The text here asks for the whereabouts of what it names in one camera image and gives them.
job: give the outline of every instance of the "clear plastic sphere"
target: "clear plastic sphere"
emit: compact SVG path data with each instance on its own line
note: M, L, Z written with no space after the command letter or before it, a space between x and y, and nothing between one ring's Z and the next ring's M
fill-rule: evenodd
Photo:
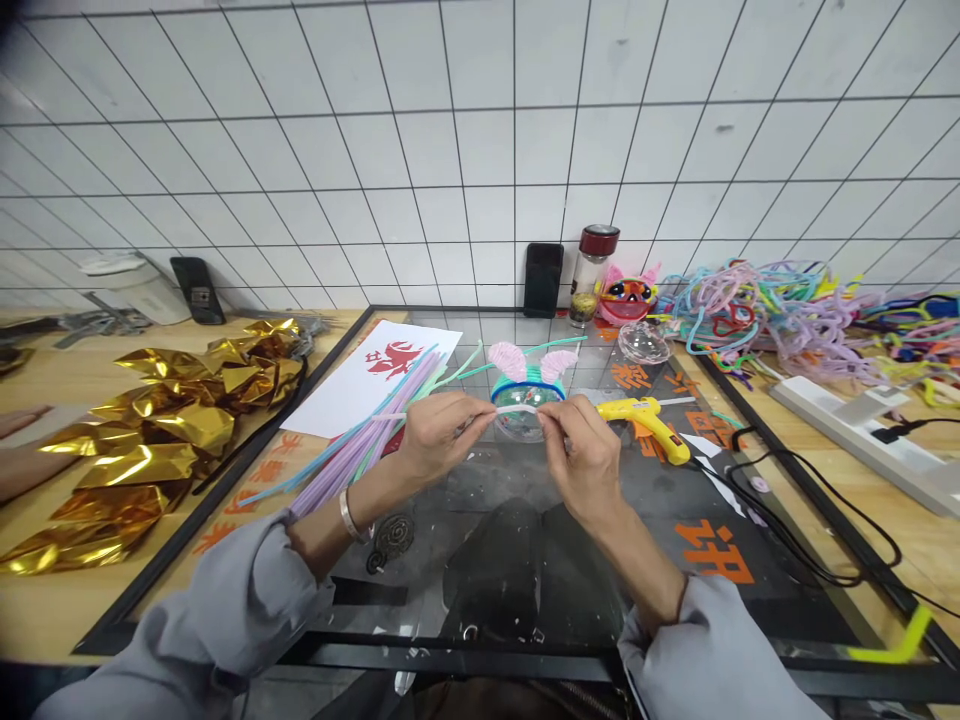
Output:
M639 365L659 365L673 354L659 328L646 320L635 320L620 328L617 344L630 362Z
M548 402L560 402L563 397L552 388L537 385L517 385L497 393L493 404L498 408L509 405L540 407ZM543 429L537 416L528 412L512 412L497 415L495 425L511 440L517 442L543 442Z

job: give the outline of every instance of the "black phone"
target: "black phone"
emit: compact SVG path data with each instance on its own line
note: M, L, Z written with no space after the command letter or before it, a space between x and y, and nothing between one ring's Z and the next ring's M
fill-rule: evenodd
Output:
M560 243L527 245L523 287L524 317L552 318L556 315L562 268L563 245Z
M170 267L180 283L193 321L200 325L223 325L227 319L213 289L207 264L200 258L180 257L170 258Z

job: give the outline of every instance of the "white power strip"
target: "white power strip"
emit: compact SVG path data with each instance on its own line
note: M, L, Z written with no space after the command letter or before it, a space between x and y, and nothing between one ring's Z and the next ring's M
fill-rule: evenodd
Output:
M960 463L945 463L907 438L883 444L870 434L883 425L841 420L847 401L804 377L778 383L770 395L931 512L960 518Z

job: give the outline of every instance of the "yellow glue gun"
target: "yellow glue gun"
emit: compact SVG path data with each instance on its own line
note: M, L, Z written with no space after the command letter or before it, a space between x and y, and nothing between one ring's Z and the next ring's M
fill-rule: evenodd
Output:
M597 412L607 422L629 420L637 440L652 435L667 454L671 465L690 462L690 448L657 417L660 414L660 403L654 398L611 400L597 405Z

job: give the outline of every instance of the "silver bracelet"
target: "silver bracelet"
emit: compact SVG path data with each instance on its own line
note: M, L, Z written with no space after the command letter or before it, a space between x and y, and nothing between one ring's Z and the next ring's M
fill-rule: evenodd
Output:
M357 530L357 526L353 522L353 518L350 517L350 508L347 507L347 490L344 488L340 493L340 517L343 518L343 524L347 527L347 532L350 533L350 537L356 540L361 545L366 545L370 542L370 534L364 533L360 534L360 531Z

